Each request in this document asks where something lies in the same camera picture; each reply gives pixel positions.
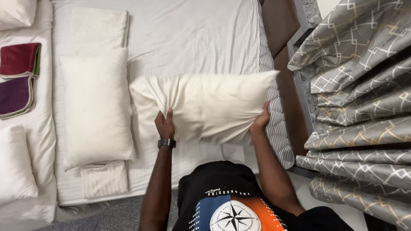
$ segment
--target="compass graphic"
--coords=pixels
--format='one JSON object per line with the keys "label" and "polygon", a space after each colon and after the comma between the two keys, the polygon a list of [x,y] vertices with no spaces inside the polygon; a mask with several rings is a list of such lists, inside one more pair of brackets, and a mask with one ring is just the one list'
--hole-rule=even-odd
{"label": "compass graphic", "polygon": [[211,231],[260,231],[261,222],[249,207],[239,201],[222,204],[212,215]]}

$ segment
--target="pillowcase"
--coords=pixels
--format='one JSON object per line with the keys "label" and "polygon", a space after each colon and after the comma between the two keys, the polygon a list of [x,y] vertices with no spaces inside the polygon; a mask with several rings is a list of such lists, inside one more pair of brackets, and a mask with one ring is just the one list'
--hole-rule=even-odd
{"label": "pillowcase", "polygon": [[154,119],[159,110],[166,116],[172,108],[176,140],[250,143],[247,131],[262,114],[267,89],[278,73],[138,77],[130,85],[138,117],[136,136],[142,142],[156,140]]}
{"label": "pillowcase", "polygon": [[24,127],[10,125],[0,131],[0,206],[17,199],[37,197]]}
{"label": "pillowcase", "polygon": [[37,0],[0,1],[0,30],[31,26],[36,6]]}
{"label": "pillowcase", "polygon": [[60,56],[65,88],[65,170],[136,160],[127,84],[128,49]]}

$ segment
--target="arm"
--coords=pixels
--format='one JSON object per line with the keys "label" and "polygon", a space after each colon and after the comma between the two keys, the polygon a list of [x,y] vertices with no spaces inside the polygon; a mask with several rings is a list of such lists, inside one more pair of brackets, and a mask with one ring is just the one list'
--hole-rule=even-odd
{"label": "arm", "polygon": [[[160,111],[155,119],[157,130],[162,139],[174,138],[173,112],[167,112],[164,119]],[[161,146],[151,174],[141,207],[140,231],[165,231],[169,219],[171,203],[171,154],[170,146]]]}
{"label": "arm", "polygon": [[267,102],[264,105],[263,114],[250,127],[260,170],[261,187],[265,196],[273,205],[298,216],[305,209],[298,202],[291,180],[268,141],[266,126],[269,119],[270,113],[268,112]]}

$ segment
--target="hand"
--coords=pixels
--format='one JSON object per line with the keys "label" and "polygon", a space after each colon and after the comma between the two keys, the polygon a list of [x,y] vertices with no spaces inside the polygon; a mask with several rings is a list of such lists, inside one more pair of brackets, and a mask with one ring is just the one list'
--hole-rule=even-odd
{"label": "hand", "polygon": [[265,132],[266,126],[270,121],[270,112],[268,111],[268,105],[270,102],[266,102],[263,106],[263,114],[259,115],[254,123],[250,127],[251,134],[255,132]]}
{"label": "hand", "polygon": [[159,111],[154,123],[160,138],[174,139],[175,128],[173,124],[173,110],[171,108],[167,111],[167,119],[164,119],[163,113]]}

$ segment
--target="graphic print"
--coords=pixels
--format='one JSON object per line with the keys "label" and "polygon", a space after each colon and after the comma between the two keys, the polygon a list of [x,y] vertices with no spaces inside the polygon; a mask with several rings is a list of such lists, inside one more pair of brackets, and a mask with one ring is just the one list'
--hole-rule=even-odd
{"label": "graphic print", "polygon": [[259,197],[229,195],[206,197],[196,205],[190,231],[287,231],[286,225]]}
{"label": "graphic print", "polygon": [[210,220],[212,231],[260,231],[261,222],[249,207],[239,201],[222,204]]}

